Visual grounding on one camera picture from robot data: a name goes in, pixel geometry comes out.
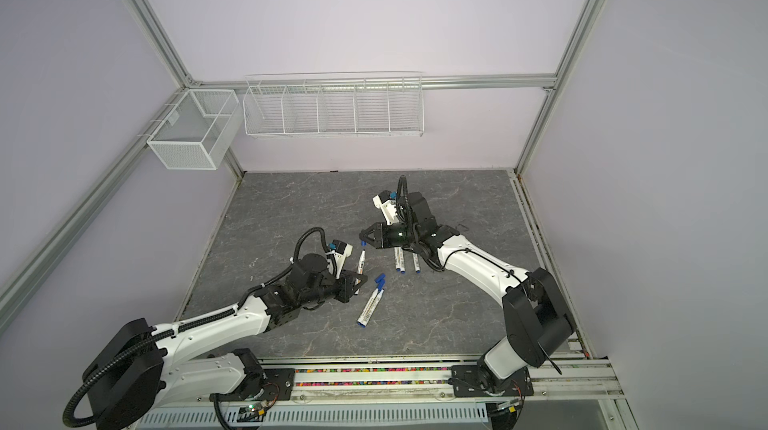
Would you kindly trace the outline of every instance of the aluminum frame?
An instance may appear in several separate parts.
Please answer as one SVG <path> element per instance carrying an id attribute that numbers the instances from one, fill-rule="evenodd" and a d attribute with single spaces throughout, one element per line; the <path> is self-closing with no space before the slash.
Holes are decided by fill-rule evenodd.
<path id="1" fill-rule="evenodd" d="M 196 88 L 199 83 L 189 74 L 187 67 L 181 60 L 173 43 L 168 38 L 163 26 L 160 24 L 158 16 L 152 10 L 148 0 L 123 0 L 130 13 L 136 19 L 139 27 L 144 32 L 155 51 L 158 52 L 160 61 L 162 61 L 171 77 L 182 88 Z M 242 179 L 245 174 L 240 163 L 237 161 L 232 149 L 227 149 L 224 154 L 224 161 L 229 166 L 235 178 Z"/>
<path id="2" fill-rule="evenodd" d="M 563 58 L 560 61 L 560 65 L 558 65 L 558 71 L 556 72 L 557 79 L 552 88 L 545 88 L 547 90 L 547 97 L 544 99 L 542 109 L 539 111 L 533 128 L 531 128 L 531 132 L 528 134 L 528 139 L 525 141 L 518 163 L 514 167 L 514 170 L 518 175 L 523 175 L 528 164 L 531 162 L 534 150 L 542 138 L 542 134 L 547 127 L 549 119 L 552 117 L 552 110 L 555 108 L 560 95 L 562 94 L 562 90 L 568 83 L 568 78 L 571 76 L 578 57 L 589 38 L 589 34 L 600 16 L 605 1 L 606 0 L 587 0 L 584 4 L 584 8 L 581 11 L 574 32 L 571 35 L 571 40 L 568 41 L 568 46 L 566 46 Z"/>
<path id="3" fill-rule="evenodd" d="M 518 175 L 514 170 L 507 171 L 507 175 L 509 176 L 509 182 L 512 184 L 514 197 L 518 201 L 520 213 L 523 215 L 525 226 L 528 228 L 528 236 L 531 237 L 531 242 L 533 243 L 534 251 L 536 252 L 538 264 L 541 265 L 542 268 L 552 273 L 555 281 L 557 281 L 558 286 L 563 293 L 563 297 L 568 303 L 568 308 L 571 309 L 571 315 L 573 315 L 574 320 L 576 321 L 576 328 L 578 329 L 577 333 L 579 335 L 581 345 L 584 347 L 584 352 L 586 353 L 587 357 L 591 357 L 593 355 L 592 345 L 590 344 L 589 338 L 584 332 L 584 327 L 581 325 L 581 319 L 579 318 L 579 315 L 574 308 L 571 296 L 568 293 L 568 287 L 565 285 L 565 282 L 560 275 L 560 269 L 554 263 L 552 250 L 544 239 L 544 234 L 542 232 L 541 226 L 538 223 L 538 218 L 533 211 L 533 205 L 531 204 L 531 200 L 528 197 L 528 191 L 525 189 L 522 177 Z"/>
<path id="4" fill-rule="evenodd" d="M 260 84 L 269 86 L 352 86 L 365 83 L 396 86 L 401 78 L 323 78 L 323 79 L 263 79 Z M 509 75 L 466 75 L 466 76 L 422 76 L 422 89 L 483 89 L 483 88 L 550 88 L 557 82 L 557 76 L 548 73 L 509 74 Z M 243 81 L 200 82 L 198 88 L 210 89 L 247 89 L 253 86 Z"/>
<path id="5" fill-rule="evenodd" d="M 526 401 L 553 401 L 553 400 L 597 400 L 600 409 L 610 430 L 636 430 L 637 425 L 631 419 L 631 412 L 626 404 L 626 397 L 621 391 L 618 379 L 608 360 L 590 360 L 581 354 L 581 358 L 573 358 L 570 352 L 552 355 L 563 375 L 559 375 L 551 363 L 546 363 L 540 368 L 529 368 L 531 384 L 534 389 L 533 396 L 526 397 Z M 368 356 L 368 357 L 317 357 L 317 358 L 267 358 L 262 360 L 265 370 L 291 366 L 300 370 L 317 370 L 327 368 L 377 368 L 381 366 L 393 367 L 450 367 L 455 364 L 474 365 L 479 356 L 450 356 L 435 355 L 423 356 L 411 359 L 405 356 Z M 402 408 L 403 406 L 428 406 L 430 408 L 450 408 L 456 404 L 477 405 L 485 402 L 507 402 L 510 397 L 479 396 L 474 398 L 457 398 L 453 395 L 453 386 L 448 383 L 381 383 L 418 380 L 446 380 L 450 378 L 450 370 L 401 370 L 397 372 L 301 372 L 296 373 L 293 382 L 291 399 L 277 402 L 275 409 L 289 416 L 298 412 L 311 410 L 325 411 L 329 408 L 338 410 L 337 419 L 347 418 L 342 414 L 347 408 L 368 408 L 377 411 L 380 408 Z M 302 386 L 302 383 L 317 382 L 375 382 L 374 385 L 326 385 L 326 386 Z M 224 408 L 225 413 L 232 412 L 234 417 L 236 410 L 241 406 L 247 406 L 248 402 L 229 402 Z M 134 428 L 152 428 L 141 425 L 142 422 L 158 422 L 159 416 L 172 414 L 172 418 L 162 418 L 162 423 L 167 426 L 162 428 L 185 428 L 190 419 L 187 414 L 199 414 L 199 412 L 212 412 L 210 402 L 206 396 L 192 398 L 186 402 L 178 402 L 172 405 L 158 408 L 142 417 Z M 324 418 L 325 422 L 332 423 L 333 419 Z M 389 421 L 382 418 L 379 425 Z M 212 418 L 206 418 L 205 422 L 217 425 Z"/>
<path id="6" fill-rule="evenodd" d="M 114 160 L 80 202 L 48 233 L 43 243 L 24 261 L 22 266 L 3 283 L 0 287 L 0 334 L 8 328 L 11 321 L 51 274 L 53 268 L 63 260 L 80 235 L 133 172 L 141 156 L 149 150 L 145 135 L 152 133 L 160 125 L 160 121 L 168 115 L 182 95 L 184 90 L 178 89 L 168 98 L 143 134 Z"/>

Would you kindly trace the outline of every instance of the white mesh basket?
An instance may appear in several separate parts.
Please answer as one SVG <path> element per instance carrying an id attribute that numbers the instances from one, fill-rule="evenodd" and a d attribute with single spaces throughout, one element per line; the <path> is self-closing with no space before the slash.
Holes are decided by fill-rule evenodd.
<path id="1" fill-rule="evenodd" d="M 255 138 L 417 135 L 424 133 L 419 76 L 250 85 L 245 131 Z"/>
<path id="2" fill-rule="evenodd" d="M 243 123 L 231 89 L 188 89 L 148 145 L 168 169 L 216 169 Z"/>

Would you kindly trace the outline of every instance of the mounting plate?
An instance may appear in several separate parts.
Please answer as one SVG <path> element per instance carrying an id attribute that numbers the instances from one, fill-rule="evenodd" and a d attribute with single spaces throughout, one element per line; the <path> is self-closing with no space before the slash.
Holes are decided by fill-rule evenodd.
<path id="1" fill-rule="evenodd" d="M 528 367 L 520 368 L 510 378 L 518 384 L 523 396 L 533 395 L 533 385 L 528 374 Z M 457 397 L 487 396 L 480 389 L 478 366 L 476 365 L 454 365 L 451 367 L 451 384 L 453 385 L 453 395 Z M 518 389 L 514 385 L 510 385 L 501 396 L 518 396 Z"/>
<path id="2" fill-rule="evenodd" d="M 280 389 L 277 394 L 278 400 L 290 400 L 290 393 L 293 391 L 293 377 L 296 376 L 295 368 L 264 368 L 267 383 L 274 383 Z M 264 395 L 261 400 L 273 400 L 275 397 L 274 385 L 264 387 Z"/>

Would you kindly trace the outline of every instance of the whiteboard marker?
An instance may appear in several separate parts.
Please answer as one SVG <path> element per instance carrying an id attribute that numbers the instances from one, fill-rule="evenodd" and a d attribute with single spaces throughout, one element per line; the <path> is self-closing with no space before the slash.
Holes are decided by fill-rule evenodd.
<path id="1" fill-rule="evenodd" d="M 365 249 L 366 243 L 365 242 L 360 242 L 360 243 L 362 243 L 363 249 L 362 249 L 362 253 L 360 253 L 360 260 L 357 262 L 357 272 L 360 273 L 360 275 L 362 275 L 362 266 L 366 262 L 366 249 Z M 358 295 L 358 294 L 360 294 L 360 290 L 355 290 L 355 295 Z"/>
<path id="2" fill-rule="evenodd" d="M 395 247 L 395 271 L 398 273 L 402 271 L 402 262 L 400 261 L 400 252 L 398 247 Z"/>
<path id="3" fill-rule="evenodd" d="M 379 296 L 379 288 L 373 289 L 373 293 L 371 294 L 371 298 L 368 299 L 368 303 L 366 303 L 366 306 L 363 307 L 362 313 L 360 313 L 360 318 L 357 319 L 358 325 L 365 327 L 366 324 L 362 323 L 363 319 L 366 318 L 366 313 L 368 312 L 368 309 L 370 309 L 373 306 L 373 301 L 376 300 L 376 297 Z"/>
<path id="4" fill-rule="evenodd" d="M 397 247 L 397 257 L 400 259 L 400 273 L 406 274 L 406 256 L 402 253 L 402 247 Z"/>
<path id="5" fill-rule="evenodd" d="M 379 301 L 382 299 L 382 295 L 384 295 L 384 289 L 378 290 L 379 294 L 376 295 L 376 298 L 373 300 L 373 304 L 370 306 L 370 308 L 365 312 L 364 315 L 360 316 L 360 319 L 357 321 L 365 327 L 368 325 L 368 321 L 371 319 L 371 316 L 373 315 L 373 310 L 376 309 L 376 306 L 379 305 Z"/>

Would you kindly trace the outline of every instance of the marker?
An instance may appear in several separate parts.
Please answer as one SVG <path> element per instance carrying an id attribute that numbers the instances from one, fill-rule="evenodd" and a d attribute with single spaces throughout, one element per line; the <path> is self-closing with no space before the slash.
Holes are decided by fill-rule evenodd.
<path id="1" fill-rule="evenodd" d="M 362 321 L 366 318 L 366 313 L 368 312 L 368 309 L 373 306 L 373 301 L 376 300 L 376 297 L 379 296 L 379 288 L 373 289 L 373 293 L 371 294 L 371 298 L 368 299 L 368 303 L 366 303 L 366 306 L 363 307 L 362 313 L 360 313 L 360 318 L 357 319 L 358 325 L 365 327 L 366 324 L 362 323 Z"/>
<path id="2" fill-rule="evenodd" d="M 360 319 L 357 320 L 358 323 L 360 323 L 360 326 L 365 328 L 366 325 L 368 325 L 368 321 L 371 319 L 371 316 L 373 315 L 373 310 L 376 310 L 376 306 L 379 305 L 379 301 L 382 299 L 382 295 L 384 295 L 384 289 L 376 289 L 379 293 L 376 295 L 376 298 L 373 300 L 373 303 L 371 304 L 370 308 L 367 309 L 367 311 L 363 312 L 363 315 L 360 315 Z"/>
<path id="3" fill-rule="evenodd" d="M 399 248 L 395 247 L 395 271 L 398 273 L 402 271 L 402 261 L 400 260 L 400 252 L 398 252 Z"/>
<path id="4" fill-rule="evenodd" d="M 397 247 L 397 257 L 400 259 L 400 273 L 406 274 L 406 256 L 402 253 L 402 247 Z"/>
<path id="5" fill-rule="evenodd" d="M 371 318 L 371 315 L 373 313 L 373 310 L 371 310 L 371 308 L 375 309 L 376 305 L 378 305 L 379 303 L 376 300 L 376 297 L 378 297 L 379 294 L 382 291 L 384 291 L 384 274 L 383 273 L 379 275 L 379 278 L 376 279 L 376 282 L 378 283 L 378 286 L 373 290 L 373 293 L 371 294 L 371 298 L 368 299 L 366 306 L 362 309 L 362 313 L 360 313 L 360 318 L 357 319 L 358 324 L 360 324 L 360 326 L 362 327 L 365 327 L 366 323 L 368 323 L 368 319 Z"/>
<path id="6" fill-rule="evenodd" d="M 360 243 L 363 248 L 362 248 L 362 253 L 360 253 L 360 260 L 358 260 L 357 262 L 357 272 L 360 273 L 360 275 L 362 275 L 362 266 L 366 262 L 366 249 L 365 249 L 366 243 L 365 242 L 360 242 Z M 355 295 L 358 295 L 358 294 L 360 294 L 360 290 L 355 291 Z"/>

